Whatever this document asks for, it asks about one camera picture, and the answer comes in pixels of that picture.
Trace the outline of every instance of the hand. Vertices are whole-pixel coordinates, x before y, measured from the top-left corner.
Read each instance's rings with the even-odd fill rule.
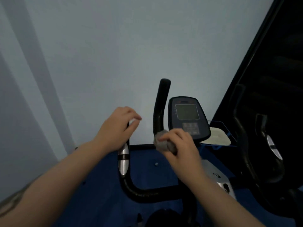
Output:
[[[128,128],[127,123],[134,120]],[[92,140],[98,149],[104,149],[106,154],[123,146],[139,126],[141,116],[130,107],[117,107],[111,116],[105,120],[96,137]]]
[[[161,151],[161,153],[184,184],[190,187],[205,176],[199,151],[188,132],[182,129],[172,129],[158,140],[170,140],[176,145],[177,156],[170,151]]]

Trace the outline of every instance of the forearm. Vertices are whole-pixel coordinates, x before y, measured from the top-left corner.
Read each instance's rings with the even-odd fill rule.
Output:
[[[264,226],[206,175],[192,183],[190,189],[216,226]]]
[[[75,189],[104,157],[89,142],[81,145],[33,182],[15,209],[0,218],[1,226],[50,226],[62,213]]]

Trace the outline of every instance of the cream-colored object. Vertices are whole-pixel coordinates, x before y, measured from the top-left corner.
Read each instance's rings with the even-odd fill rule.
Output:
[[[220,146],[229,146],[231,144],[231,141],[223,130],[216,127],[210,127],[210,131],[211,136],[200,143]]]

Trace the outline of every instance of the person's right arm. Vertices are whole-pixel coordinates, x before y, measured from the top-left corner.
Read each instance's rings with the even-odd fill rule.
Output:
[[[189,133],[182,129],[172,129],[159,138],[159,141],[163,140],[170,140],[176,145],[177,156],[169,151],[162,153],[178,178],[196,196],[215,225],[219,227],[264,227],[217,183],[207,177],[202,167],[199,151]]]

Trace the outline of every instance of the gray cloth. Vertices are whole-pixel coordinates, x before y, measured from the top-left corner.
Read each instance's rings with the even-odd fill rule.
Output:
[[[173,144],[171,141],[166,141],[166,140],[161,141],[161,142],[158,141],[158,138],[160,138],[165,133],[168,133],[168,131],[167,130],[160,131],[154,136],[154,145],[155,145],[156,149],[158,151],[170,151],[174,155],[177,155],[176,145]]]

